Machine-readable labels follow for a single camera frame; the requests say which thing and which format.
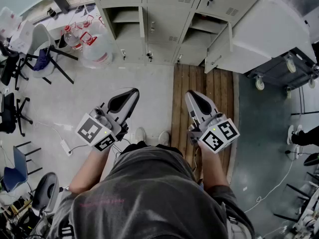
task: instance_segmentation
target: power strip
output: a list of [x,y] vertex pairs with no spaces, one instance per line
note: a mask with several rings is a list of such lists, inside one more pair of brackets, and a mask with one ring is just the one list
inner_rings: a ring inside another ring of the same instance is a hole
[[60,142],[62,148],[64,149],[65,153],[68,155],[68,156],[71,156],[72,155],[72,151],[70,150],[69,146],[67,145],[66,141],[65,140],[62,140]]

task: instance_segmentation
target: black office chair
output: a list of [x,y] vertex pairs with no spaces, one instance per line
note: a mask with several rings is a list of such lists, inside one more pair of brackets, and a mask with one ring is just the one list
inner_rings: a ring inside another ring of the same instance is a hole
[[0,132],[13,133],[15,130],[15,123],[18,122],[20,134],[24,137],[25,134],[22,133],[21,129],[21,119],[26,120],[30,124],[33,121],[22,115],[22,109],[25,102],[29,102],[30,98],[25,98],[21,107],[19,108],[20,99],[16,100],[16,108],[14,106],[14,94],[10,93],[7,96],[2,95],[1,101],[1,117],[2,123],[0,123]]
[[10,50],[6,46],[4,46],[4,44],[1,41],[0,41],[0,51],[3,54],[3,56],[7,57],[5,64],[0,65],[0,67],[3,68],[0,80],[4,85],[8,86],[10,83],[11,77],[14,77],[15,78],[14,88],[15,90],[19,90],[19,87],[17,87],[19,75],[22,78],[24,78],[26,81],[29,80],[29,78],[24,76],[21,72],[23,66],[21,66],[21,59],[19,57],[19,53],[16,51]]

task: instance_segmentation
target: blue chair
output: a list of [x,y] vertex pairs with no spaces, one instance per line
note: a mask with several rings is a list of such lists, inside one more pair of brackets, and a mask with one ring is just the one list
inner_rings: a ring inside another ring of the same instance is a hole
[[4,174],[3,174],[3,183],[4,183],[5,190],[7,192],[14,190],[17,186],[26,182],[28,180],[28,175],[35,173],[35,172],[42,169],[42,167],[41,167],[41,168],[38,168],[38,169],[28,173],[26,163],[31,161],[31,159],[27,160],[26,157],[32,153],[35,153],[38,150],[41,150],[41,148],[38,148],[38,149],[33,150],[27,154],[23,154],[18,149],[19,147],[24,146],[24,145],[29,144],[29,143],[31,143],[31,142],[29,141],[29,142],[20,144],[18,146],[13,146],[14,168],[5,167]]

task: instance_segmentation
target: concrete floor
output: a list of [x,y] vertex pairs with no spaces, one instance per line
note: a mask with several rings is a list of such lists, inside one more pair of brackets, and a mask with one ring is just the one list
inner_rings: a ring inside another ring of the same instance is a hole
[[[59,61],[62,68],[74,80],[74,85],[55,70],[48,79],[52,85],[42,79],[32,77],[32,71],[24,68],[29,81],[22,80],[19,92],[14,90],[14,79],[9,85],[9,92],[14,92],[15,98],[30,98],[26,103],[23,114],[34,121],[30,125],[23,121],[22,130],[25,137],[19,133],[18,126],[13,134],[0,133],[2,146],[13,163],[14,145],[32,141],[29,149],[22,147],[22,151],[41,147],[42,150],[31,154],[33,162],[28,163],[28,170],[43,167],[43,170],[29,176],[28,183],[35,189],[41,177],[47,172],[55,172],[60,186],[66,187],[78,171],[89,154],[90,147],[81,147],[73,151],[68,157],[60,145],[59,135],[50,127],[36,123],[47,124],[55,128],[70,148],[84,145],[84,142],[75,135],[74,129],[85,113],[89,113],[95,106],[100,105],[112,96],[112,92],[121,88],[135,87],[140,91],[139,102],[127,120],[129,134],[126,139],[132,143],[135,139],[136,128],[142,126],[147,135],[147,144],[158,144],[158,136],[164,130],[170,130],[171,107],[173,90],[173,67],[161,65],[112,64],[104,70],[84,68],[79,62],[63,58]],[[128,143],[118,142],[116,145],[123,150]],[[111,151],[103,173],[105,177],[113,166],[115,155]],[[5,166],[12,167],[8,159],[0,150],[0,177]],[[10,193],[13,197],[29,190],[27,184],[22,184]],[[14,198],[1,195],[0,198],[10,204]]]
[[[319,111],[319,82],[315,89],[303,86],[305,110]],[[292,92],[292,98],[286,99],[282,89],[265,84],[263,91],[258,91],[255,81],[244,75],[239,76],[239,131],[238,149],[231,182],[239,207],[246,211],[256,204],[256,199],[264,198],[286,175],[291,160],[284,153],[292,150],[287,146],[287,130],[293,124],[295,128],[303,125],[304,131],[319,125],[319,114],[291,116],[300,112],[299,90]],[[303,152],[318,152],[315,145],[305,146]],[[286,187],[286,183],[298,188],[311,178],[306,172],[313,172],[315,167],[304,167],[307,155],[293,162],[287,178],[254,209],[247,212],[257,234],[265,234],[289,225],[289,222],[273,216],[273,213],[298,217],[295,212],[301,206],[297,193]],[[266,238],[273,238],[277,231]]]

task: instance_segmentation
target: sneaker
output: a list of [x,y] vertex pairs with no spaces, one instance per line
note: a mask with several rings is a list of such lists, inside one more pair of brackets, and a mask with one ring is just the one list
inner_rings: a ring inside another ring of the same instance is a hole
[[145,141],[145,131],[142,127],[139,127],[135,131],[135,141],[139,143],[140,141]]
[[159,144],[164,145],[164,146],[169,146],[169,133],[167,131],[163,131],[159,135]]
[[294,126],[291,125],[288,129],[288,137],[287,137],[287,144],[291,144],[291,137],[293,136],[293,132],[294,132]]
[[303,126],[299,125],[295,134],[299,134],[299,132],[302,130],[303,130]]

